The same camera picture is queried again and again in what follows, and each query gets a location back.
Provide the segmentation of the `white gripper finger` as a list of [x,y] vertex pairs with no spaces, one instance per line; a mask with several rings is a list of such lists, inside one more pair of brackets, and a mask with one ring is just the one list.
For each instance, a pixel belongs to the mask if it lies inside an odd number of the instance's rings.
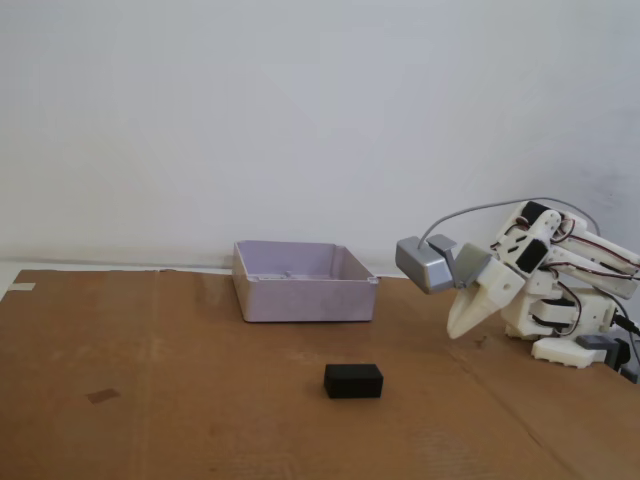
[[469,287],[457,292],[447,320],[448,334],[465,334],[472,327],[476,288]]
[[[486,320],[489,316],[493,315],[495,312],[500,310],[500,309],[484,309],[480,305],[477,305],[475,303],[475,300],[474,300],[473,306],[474,306],[474,315],[473,315],[473,323],[472,323],[473,327],[471,329],[473,329],[478,324]],[[464,334],[448,334],[448,336],[451,339],[457,339],[463,335]]]

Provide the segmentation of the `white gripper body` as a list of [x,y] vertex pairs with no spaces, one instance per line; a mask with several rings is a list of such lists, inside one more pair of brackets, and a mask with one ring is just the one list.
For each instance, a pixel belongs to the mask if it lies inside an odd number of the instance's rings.
[[475,303],[484,309],[502,309],[519,293],[525,279],[494,257],[476,279],[478,292]]

